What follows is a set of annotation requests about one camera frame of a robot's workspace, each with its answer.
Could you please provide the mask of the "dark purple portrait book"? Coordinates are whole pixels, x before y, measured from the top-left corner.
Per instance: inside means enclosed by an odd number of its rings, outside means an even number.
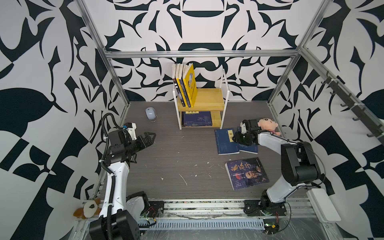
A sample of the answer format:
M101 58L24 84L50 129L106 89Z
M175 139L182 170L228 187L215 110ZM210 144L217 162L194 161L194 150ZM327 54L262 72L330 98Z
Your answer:
M184 83L184 78L183 78L184 66L185 66L184 64L180 64L179 79L180 79L180 84L181 84L181 89L182 89L185 105L188 108L190 108L191 107L191 103L190 103L190 100L189 100L189 96L188 96L186 85Z

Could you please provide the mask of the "yellow cartoon book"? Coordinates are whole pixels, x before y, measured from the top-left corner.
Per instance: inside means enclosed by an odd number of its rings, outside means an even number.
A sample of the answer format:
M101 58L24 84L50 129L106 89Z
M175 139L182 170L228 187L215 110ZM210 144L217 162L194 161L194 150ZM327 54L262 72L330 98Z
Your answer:
M184 83L191 103L191 108L195 106L197 98L197 85L195 79L194 65L192 63L185 65L183 71Z
M177 64L177 66L176 66L176 80L177 80L177 84L178 84L179 98L181 100L182 106L186 107L186 102L184 99L184 93L183 93L183 89L182 89L182 85L181 85L181 82L182 82L182 64Z

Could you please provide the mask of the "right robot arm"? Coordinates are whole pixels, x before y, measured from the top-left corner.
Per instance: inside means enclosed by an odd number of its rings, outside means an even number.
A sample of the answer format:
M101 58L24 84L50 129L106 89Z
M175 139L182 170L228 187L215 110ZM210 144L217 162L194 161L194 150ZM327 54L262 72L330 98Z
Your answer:
M211 201L240 198L248 216L283 216L288 197L318 180L321 170L308 142L293 142L246 121L245 132L177 129L157 121L138 132L153 144L130 165L127 195Z

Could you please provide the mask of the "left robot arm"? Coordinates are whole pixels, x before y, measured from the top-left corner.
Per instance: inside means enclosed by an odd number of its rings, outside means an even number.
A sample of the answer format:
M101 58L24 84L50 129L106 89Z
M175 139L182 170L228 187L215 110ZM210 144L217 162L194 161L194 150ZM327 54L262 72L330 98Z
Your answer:
M126 123L108 132L101 119L102 133L106 140L105 150L99 163L107 173L106 195L99 218L90 223L89 234L93 240L138 240L141 214L149 208L146 194L140 192L127 199L127 183L130 165L136 163L137 153L152 146L156 134L145 132L136 135L136 124Z

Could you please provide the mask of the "light blue alarm clock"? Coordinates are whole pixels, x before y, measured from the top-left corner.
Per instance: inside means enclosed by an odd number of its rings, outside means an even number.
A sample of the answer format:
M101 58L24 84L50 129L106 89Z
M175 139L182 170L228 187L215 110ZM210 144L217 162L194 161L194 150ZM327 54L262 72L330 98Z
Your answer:
M157 112L153 107L146 108L145 113L151 122L155 122L158 119Z

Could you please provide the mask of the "plush doll pink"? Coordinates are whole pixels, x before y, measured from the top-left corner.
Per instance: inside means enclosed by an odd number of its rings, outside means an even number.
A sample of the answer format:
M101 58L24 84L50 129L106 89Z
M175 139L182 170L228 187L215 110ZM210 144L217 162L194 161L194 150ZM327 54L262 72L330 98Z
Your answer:
M281 133L278 131L278 123L276 123L273 119L263 118L258 121L258 126L263 131L268 131L273 133L274 135L281 136Z

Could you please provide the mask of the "white wooden book shelf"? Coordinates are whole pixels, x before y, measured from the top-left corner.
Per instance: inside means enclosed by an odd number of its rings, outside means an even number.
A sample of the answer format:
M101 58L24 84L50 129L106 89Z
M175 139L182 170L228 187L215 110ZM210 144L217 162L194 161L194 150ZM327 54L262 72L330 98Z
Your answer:
M219 128L222 129L226 115L229 95L227 75L224 69L221 72L219 79L219 88L200 88L198 89L197 99L193 108L183 107L178 99L178 94L175 86L173 86L173 97L177 113L178 127L182 130L182 112L211 112L212 126L204 126L204 128Z

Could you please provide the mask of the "brown white plush toy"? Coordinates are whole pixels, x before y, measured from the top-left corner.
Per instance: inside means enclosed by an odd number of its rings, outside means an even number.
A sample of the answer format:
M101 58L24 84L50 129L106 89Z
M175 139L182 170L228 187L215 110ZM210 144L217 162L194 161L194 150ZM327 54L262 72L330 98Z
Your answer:
M98 216L102 210L99 207L100 202L101 199L94 199L86 202L82 208L77 209L73 213L73 216L83 220Z

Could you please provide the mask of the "black barcode book on shelf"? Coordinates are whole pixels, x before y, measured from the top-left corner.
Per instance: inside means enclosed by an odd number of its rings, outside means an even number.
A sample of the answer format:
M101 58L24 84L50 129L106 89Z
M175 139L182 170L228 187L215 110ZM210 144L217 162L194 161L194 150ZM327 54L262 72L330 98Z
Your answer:
M172 78L173 78L174 86L175 86L175 89L176 89L176 92L177 92L177 96L179 97L179 100L181 101L182 106L185 107L186 105L185 105L184 99L182 97L181 90L179 88L178 81L177 81L177 78L176 78L176 73L178 72L177 71L177 66L178 66L178 64L173 64L172 65Z

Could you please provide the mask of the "wall hook rail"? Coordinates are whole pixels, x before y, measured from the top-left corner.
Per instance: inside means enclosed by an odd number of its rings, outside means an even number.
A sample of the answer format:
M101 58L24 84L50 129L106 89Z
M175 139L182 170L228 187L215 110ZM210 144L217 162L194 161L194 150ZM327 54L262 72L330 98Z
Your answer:
M324 78L322 85L328 85L332 92L331 95L338 96L342 100L341 107L347 108L355 115L353 120L360 121L370 131L368 138L375 137L382 145L384 144L384 123L365 105L358 97L353 94L339 79L334 79L330 72L321 73Z

